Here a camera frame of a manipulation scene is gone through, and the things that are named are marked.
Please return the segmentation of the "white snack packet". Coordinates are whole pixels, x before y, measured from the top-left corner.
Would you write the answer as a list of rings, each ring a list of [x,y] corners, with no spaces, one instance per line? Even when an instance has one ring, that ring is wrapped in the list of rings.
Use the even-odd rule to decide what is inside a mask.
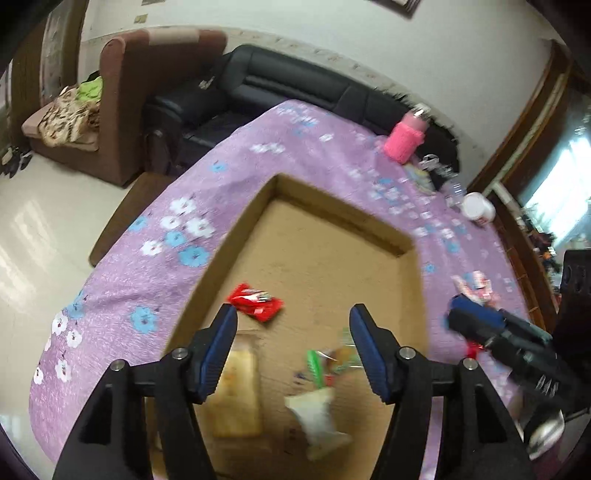
[[[284,405],[297,418],[307,438],[307,458],[310,461],[318,461],[352,443],[349,434],[335,427],[331,413],[334,399],[335,389],[332,387],[284,397]]]

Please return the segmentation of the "small red snack packet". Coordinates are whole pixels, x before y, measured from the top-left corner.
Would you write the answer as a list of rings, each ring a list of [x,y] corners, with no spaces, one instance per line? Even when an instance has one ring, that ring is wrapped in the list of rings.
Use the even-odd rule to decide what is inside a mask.
[[[259,323],[273,319],[283,309],[283,301],[266,290],[252,288],[248,283],[239,284],[226,301],[239,312]]]

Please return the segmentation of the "green clear candy packet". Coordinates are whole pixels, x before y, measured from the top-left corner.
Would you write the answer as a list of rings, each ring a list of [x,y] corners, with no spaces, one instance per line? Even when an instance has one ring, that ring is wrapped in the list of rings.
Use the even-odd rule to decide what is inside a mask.
[[[348,328],[342,330],[339,345],[318,350],[308,349],[304,354],[304,370],[294,373],[298,383],[311,382],[315,389],[332,387],[335,379],[346,372],[362,369],[362,361]]]

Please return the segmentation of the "purple floral tablecloth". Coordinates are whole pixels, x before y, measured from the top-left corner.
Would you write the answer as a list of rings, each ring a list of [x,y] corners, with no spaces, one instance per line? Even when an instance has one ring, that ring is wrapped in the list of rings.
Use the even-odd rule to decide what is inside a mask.
[[[426,311],[425,356],[455,363],[465,340],[445,316],[451,277],[482,271],[499,305],[526,315],[525,300],[490,227],[427,196],[370,130],[321,108],[287,101],[238,128],[170,184],[122,234],[77,296],[54,317],[29,397],[34,436],[57,460],[84,403],[111,361],[158,360],[239,209],[286,175],[408,235],[418,253]]]

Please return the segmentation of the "clear glass cup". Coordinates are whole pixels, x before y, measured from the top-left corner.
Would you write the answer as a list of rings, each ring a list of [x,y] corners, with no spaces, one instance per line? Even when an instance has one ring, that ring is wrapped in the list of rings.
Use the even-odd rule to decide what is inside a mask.
[[[457,180],[458,174],[443,163],[435,154],[425,155],[419,161],[419,190],[427,196],[441,193],[450,208],[457,207],[463,200],[464,189]]]

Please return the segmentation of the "glass panel wooden cabinet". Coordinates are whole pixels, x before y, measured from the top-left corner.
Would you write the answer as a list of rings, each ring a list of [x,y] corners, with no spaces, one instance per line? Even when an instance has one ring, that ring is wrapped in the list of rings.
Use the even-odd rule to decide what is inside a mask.
[[[590,246],[590,81],[565,46],[551,41],[530,100],[469,188],[496,209],[527,317],[554,330],[565,253]]]

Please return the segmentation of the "brown cardboard tray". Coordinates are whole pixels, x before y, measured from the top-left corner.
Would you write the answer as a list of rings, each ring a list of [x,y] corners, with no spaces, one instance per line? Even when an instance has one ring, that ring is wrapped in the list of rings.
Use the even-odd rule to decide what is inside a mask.
[[[283,309],[266,324],[238,319],[239,330],[256,340],[262,436],[217,439],[211,430],[212,404],[197,408],[215,472],[222,479],[369,478],[393,410],[372,392],[363,370],[335,380],[332,416],[352,441],[321,460],[308,460],[304,432],[284,399],[311,389],[298,378],[305,355],[337,347],[349,311],[358,303],[401,344],[426,347],[422,280],[412,239],[322,190],[274,176],[239,209],[238,221],[204,275],[190,282],[190,297],[168,346],[190,342],[242,283],[279,297]]]

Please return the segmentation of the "framed wall painting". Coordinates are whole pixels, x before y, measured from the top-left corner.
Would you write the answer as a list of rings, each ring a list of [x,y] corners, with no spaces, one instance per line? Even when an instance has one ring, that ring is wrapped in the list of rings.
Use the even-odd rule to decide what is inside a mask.
[[[407,19],[411,19],[421,0],[370,0],[377,5],[389,9],[390,11],[396,12],[399,15]]]

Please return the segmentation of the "white plastic jar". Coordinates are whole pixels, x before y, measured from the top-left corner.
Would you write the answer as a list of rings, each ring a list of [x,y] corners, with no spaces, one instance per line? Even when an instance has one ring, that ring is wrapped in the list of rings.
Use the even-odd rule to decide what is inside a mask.
[[[464,197],[461,212],[468,220],[479,226],[491,223],[496,216],[494,205],[478,192],[468,193]]]

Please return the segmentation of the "pink snack packet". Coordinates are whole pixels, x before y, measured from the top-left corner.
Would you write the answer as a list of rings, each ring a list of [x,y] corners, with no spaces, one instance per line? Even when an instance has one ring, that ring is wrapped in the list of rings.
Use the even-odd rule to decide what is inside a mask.
[[[492,283],[482,271],[475,270],[463,276],[454,275],[451,279],[459,294],[480,305],[494,305]]]

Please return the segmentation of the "yellow biscuit packet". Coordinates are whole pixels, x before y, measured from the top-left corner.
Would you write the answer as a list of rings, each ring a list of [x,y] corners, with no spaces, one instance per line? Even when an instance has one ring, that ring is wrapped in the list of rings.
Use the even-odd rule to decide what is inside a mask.
[[[263,433],[257,340],[249,331],[236,334],[215,392],[204,403],[214,438],[253,438]]]

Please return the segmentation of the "pink sleeved water bottle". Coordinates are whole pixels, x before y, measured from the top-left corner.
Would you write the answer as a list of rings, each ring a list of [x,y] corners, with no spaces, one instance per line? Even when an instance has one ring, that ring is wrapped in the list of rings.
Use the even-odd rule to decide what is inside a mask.
[[[416,104],[394,126],[384,144],[384,153],[401,165],[408,163],[425,141],[430,118],[431,108],[423,103]]]

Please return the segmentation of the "black leather sofa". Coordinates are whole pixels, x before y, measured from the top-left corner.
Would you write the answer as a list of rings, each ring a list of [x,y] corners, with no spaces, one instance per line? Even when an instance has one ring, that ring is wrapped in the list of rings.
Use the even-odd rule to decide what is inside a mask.
[[[178,177],[238,128],[287,100],[321,107],[377,135],[408,113],[405,96],[254,45],[240,45],[204,76],[161,90],[144,104],[144,148],[152,171]]]

